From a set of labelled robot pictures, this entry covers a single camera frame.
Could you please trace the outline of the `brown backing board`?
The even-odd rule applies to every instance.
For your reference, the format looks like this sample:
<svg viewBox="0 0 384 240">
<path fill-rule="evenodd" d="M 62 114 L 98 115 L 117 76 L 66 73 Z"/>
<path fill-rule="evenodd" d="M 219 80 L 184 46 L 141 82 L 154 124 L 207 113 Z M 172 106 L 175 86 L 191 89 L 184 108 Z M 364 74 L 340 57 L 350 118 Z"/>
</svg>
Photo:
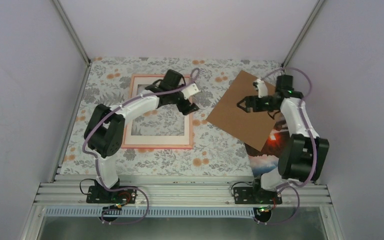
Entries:
<svg viewBox="0 0 384 240">
<path fill-rule="evenodd" d="M 266 111 L 247 113 L 237 107 L 237 103 L 244 97 L 257 94 L 253 86 L 256 79 L 256 76 L 243 70 L 240 71 L 206 120 L 245 144 L 261 151 L 282 114 L 278 113 L 272 119 Z"/>
</svg>

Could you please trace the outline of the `volcano landscape photo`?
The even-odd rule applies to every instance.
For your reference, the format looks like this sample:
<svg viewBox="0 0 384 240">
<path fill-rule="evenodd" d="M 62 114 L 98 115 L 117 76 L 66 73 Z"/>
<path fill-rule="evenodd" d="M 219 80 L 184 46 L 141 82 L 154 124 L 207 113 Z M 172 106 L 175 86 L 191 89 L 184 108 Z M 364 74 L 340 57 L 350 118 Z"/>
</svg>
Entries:
<svg viewBox="0 0 384 240">
<path fill-rule="evenodd" d="M 246 143 L 244 144 L 254 177 L 269 173 L 278 167 L 279 157 L 289 139 L 290 133 L 286 120 L 281 116 L 274 124 L 261 150 L 257 150 Z"/>
</svg>

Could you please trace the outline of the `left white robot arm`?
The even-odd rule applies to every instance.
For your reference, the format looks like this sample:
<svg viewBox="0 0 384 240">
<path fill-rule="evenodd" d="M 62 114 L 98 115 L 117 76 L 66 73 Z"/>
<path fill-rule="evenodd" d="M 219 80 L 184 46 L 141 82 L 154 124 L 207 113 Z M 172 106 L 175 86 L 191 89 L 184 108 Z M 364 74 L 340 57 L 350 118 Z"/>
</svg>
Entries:
<svg viewBox="0 0 384 240">
<path fill-rule="evenodd" d="M 125 127 L 137 117 L 162 106 L 175 105 L 187 116 L 199 110 L 190 97 L 200 90 L 196 85 L 200 69 L 194 68 L 189 81 L 181 73 L 169 69 L 163 78 L 146 86 L 138 95 L 113 106 L 99 104 L 95 107 L 84 132 L 82 152 L 93 156 L 96 170 L 96 185 L 99 196 L 111 203 L 119 197 L 119 176 L 115 169 L 115 155 L 122 146 Z"/>
</svg>

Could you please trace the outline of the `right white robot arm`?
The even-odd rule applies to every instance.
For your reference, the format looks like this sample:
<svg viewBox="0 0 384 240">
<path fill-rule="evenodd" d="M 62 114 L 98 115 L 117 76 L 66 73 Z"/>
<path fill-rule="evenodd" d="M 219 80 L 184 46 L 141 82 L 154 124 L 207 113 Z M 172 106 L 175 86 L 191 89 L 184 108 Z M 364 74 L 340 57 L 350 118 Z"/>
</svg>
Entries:
<svg viewBox="0 0 384 240">
<path fill-rule="evenodd" d="M 244 97 L 236 105 L 243 111 L 266 112 L 271 118 L 283 115 L 289 139 L 278 158 L 275 170 L 254 178 L 251 198 L 258 204 L 276 196 L 287 187 L 302 188 L 316 181 L 323 168 L 330 144 L 321 138 L 311 124 L 305 97 L 293 88 L 291 75 L 277 77 L 274 94 L 268 93 L 266 83 L 257 78 L 253 82 L 257 95 Z"/>
</svg>

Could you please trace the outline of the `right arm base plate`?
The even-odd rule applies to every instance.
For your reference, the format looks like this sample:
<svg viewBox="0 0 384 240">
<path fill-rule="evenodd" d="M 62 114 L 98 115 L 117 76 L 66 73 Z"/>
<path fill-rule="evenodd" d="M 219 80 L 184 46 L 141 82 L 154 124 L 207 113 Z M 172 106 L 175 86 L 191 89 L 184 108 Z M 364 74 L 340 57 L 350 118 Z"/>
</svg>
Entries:
<svg viewBox="0 0 384 240">
<path fill-rule="evenodd" d="M 264 189 L 254 190 L 251 186 L 235 186 L 233 198 L 236 205 L 280 205 L 282 197 L 275 191 Z"/>
</svg>

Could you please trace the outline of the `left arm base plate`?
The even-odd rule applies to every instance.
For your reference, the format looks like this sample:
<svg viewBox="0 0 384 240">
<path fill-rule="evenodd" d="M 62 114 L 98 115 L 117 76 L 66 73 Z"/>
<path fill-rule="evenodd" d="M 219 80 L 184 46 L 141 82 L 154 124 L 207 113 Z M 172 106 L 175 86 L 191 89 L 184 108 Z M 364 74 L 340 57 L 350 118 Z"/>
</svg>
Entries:
<svg viewBox="0 0 384 240">
<path fill-rule="evenodd" d="M 115 192 L 106 191 L 101 185 L 97 185 L 89 187 L 85 201 L 88 204 L 134 204 L 136 196 L 137 190 L 135 189 L 125 189 Z"/>
</svg>

